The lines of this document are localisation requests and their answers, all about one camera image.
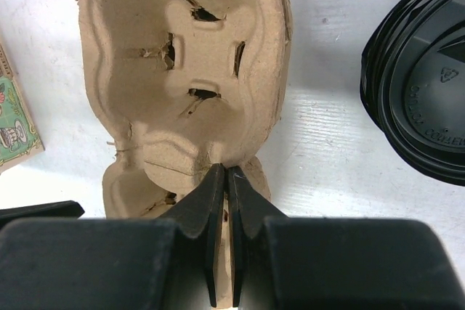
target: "green printed box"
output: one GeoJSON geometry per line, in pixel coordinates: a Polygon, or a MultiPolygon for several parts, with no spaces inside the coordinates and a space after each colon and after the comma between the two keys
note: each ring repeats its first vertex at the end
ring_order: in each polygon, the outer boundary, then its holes
{"type": "Polygon", "coordinates": [[[0,173],[44,150],[0,46],[0,173]]]}

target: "black plastic lid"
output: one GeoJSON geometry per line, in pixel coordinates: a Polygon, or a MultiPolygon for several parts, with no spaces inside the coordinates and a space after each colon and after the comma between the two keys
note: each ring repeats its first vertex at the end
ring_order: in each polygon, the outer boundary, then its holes
{"type": "Polygon", "coordinates": [[[402,0],[362,66],[363,104],[397,153],[465,186],[465,0],[402,0]]]}

